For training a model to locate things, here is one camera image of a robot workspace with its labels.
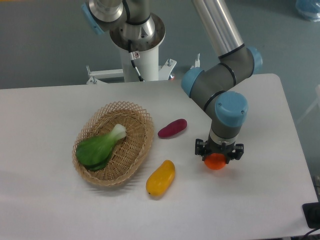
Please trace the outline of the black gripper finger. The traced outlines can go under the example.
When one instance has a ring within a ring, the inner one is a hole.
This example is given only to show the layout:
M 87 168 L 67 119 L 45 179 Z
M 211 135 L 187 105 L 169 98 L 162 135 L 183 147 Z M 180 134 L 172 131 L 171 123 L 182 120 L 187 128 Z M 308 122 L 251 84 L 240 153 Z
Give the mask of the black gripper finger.
M 229 164 L 230 161 L 240 160 L 244 154 L 244 144 L 237 143 L 227 146 L 226 152 L 226 164 Z
M 208 153 L 209 153 L 208 142 L 203 141 L 202 139 L 196 138 L 194 154 L 197 156 L 201 156 L 201 160 L 205 161 Z

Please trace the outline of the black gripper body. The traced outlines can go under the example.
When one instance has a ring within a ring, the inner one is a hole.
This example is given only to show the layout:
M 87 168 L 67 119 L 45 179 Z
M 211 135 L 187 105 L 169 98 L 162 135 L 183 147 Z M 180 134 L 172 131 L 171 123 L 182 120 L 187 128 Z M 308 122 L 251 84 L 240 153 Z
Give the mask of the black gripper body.
M 206 142 L 206 155 L 222 154 L 224 156 L 232 156 L 235 143 L 227 144 L 225 142 L 218 144 L 212 139 L 208 139 Z

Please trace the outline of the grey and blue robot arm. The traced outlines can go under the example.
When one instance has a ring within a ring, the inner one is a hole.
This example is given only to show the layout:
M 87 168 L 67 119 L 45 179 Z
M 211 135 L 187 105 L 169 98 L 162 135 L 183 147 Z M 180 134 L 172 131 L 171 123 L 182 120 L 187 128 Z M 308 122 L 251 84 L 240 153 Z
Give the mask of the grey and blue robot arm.
M 210 118 L 207 140 L 195 141 L 195 154 L 206 160 L 211 155 L 226 162 L 239 160 L 244 145 L 236 143 L 246 120 L 246 98 L 232 88 L 255 74 L 262 66 L 261 54 L 246 47 L 223 0 L 195 0 L 194 8 L 219 58 L 204 71 L 198 65 L 188 70 L 181 88 Z M 150 10 L 147 0 L 88 0 L 82 12 L 92 30 L 109 32 L 120 52 L 126 82 L 158 81 L 159 45 L 166 34 L 163 21 Z

